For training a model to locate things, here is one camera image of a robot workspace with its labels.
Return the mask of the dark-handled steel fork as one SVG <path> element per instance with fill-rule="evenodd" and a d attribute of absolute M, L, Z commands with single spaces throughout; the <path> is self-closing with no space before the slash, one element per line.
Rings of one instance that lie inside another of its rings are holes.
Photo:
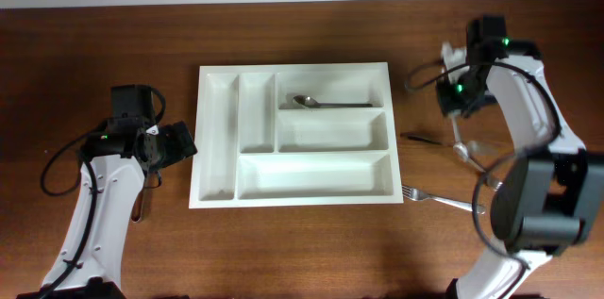
<path fill-rule="evenodd" d="M 427 143 L 427 144 L 432 144 L 432 145 L 439 145 L 439 146 L 446 146 L 446 147 L 452 147 L 453 144 L 450 142 L 445 142 L 445 141 L 438 141 L 436 139 L 432 139 L 432 138 L 428 138 L 426 136 L 422 136 L 419 134 L 415 134 L 415 133 L 401 133 L 400 137 L 402 139 L 407 139 L 410 141 L 419 141 L 419 142 L 423 142 L 423 143 Z"/>

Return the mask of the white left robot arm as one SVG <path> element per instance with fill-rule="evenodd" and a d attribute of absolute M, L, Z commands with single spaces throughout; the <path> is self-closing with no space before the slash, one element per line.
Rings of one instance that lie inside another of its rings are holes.
<path fill-rule="evenodd" d="M 76 141 L 79 194 L 64 242 L 42 281 L 40 297 L 67 294 L 94 280 L 121 287 L 128 222 L 151 174 L 194 156 L 183 122 L 122 132 L 92 131 Z"/>

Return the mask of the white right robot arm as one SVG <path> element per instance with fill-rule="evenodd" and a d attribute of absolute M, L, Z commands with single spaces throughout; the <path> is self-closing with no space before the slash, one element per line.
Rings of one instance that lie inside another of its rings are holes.
<path fill-rule="evenodd" d="M 510 163 L 491 202 L 494 235 L 446 290 L 448 298 L 510 298 L 539 267 L 587 240 L 603 198 L 603 157 L 587 151 L 564 120 L 535 53 L 444 48 L 437 79 L 445 115 L 467 116 L 491 96 L 501 108 L 513 150 L 481 170 L 479 185 Z"/>

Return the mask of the steel tablespoon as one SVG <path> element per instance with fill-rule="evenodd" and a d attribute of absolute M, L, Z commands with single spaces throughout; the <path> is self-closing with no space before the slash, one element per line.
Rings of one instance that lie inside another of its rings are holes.
<path fill-rule="evenodd" d="M 450 118 L 454 134 L 453 149 L 464 161 L 469 161 L 475 156 L 487 156 L 495 152 L 494 148 L 481 141 L 464 141 L 457 122 L 457 117 Z"/>

